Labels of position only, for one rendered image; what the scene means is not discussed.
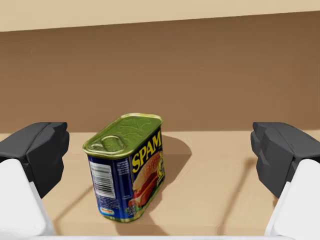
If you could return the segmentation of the green and blue rectangular can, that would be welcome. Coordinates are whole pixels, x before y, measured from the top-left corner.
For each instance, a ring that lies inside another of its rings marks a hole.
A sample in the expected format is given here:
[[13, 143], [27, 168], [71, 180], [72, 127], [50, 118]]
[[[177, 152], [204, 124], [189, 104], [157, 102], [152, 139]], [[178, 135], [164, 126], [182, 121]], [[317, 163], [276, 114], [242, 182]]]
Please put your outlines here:
[[135, 221], [158, 193], [165, 179], [162, 123], [155, 114], [128, 113], [83, 144], [105, 218]]

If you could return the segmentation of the pale wooden shelf unit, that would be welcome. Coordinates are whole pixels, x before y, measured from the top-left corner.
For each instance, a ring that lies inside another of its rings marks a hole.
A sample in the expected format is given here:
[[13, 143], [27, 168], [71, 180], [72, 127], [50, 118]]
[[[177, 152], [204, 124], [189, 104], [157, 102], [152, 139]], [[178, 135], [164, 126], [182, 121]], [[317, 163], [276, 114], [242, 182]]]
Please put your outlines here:
[[[127, 113], [162, 117], [166, 178], [143, 216], [100, 215], [83, 143]], [[320, 0], [0, 0], [0, 140], [67, 122], [59, 235], [263, 235], [253, 122], [320, 140]]]

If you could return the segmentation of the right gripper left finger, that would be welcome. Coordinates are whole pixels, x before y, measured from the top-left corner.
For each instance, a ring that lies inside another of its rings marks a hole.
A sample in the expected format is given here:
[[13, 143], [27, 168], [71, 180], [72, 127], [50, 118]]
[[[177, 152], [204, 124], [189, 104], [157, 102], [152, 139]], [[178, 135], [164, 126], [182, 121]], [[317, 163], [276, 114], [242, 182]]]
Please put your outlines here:
[[0, 141], [0, 237], [54, 236], [42, 199], [61, 180], [66, 122], [37, 122]]

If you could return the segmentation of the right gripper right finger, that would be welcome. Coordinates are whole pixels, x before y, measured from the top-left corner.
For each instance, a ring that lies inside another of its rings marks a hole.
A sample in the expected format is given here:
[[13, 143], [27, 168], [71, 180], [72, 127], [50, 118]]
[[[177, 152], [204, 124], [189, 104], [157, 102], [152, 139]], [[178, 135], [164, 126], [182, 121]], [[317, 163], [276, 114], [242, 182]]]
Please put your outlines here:
[[320, 141], [283, 122], [254, 122], [260, 182], [277, 198], [265, 236], [320, 237]]

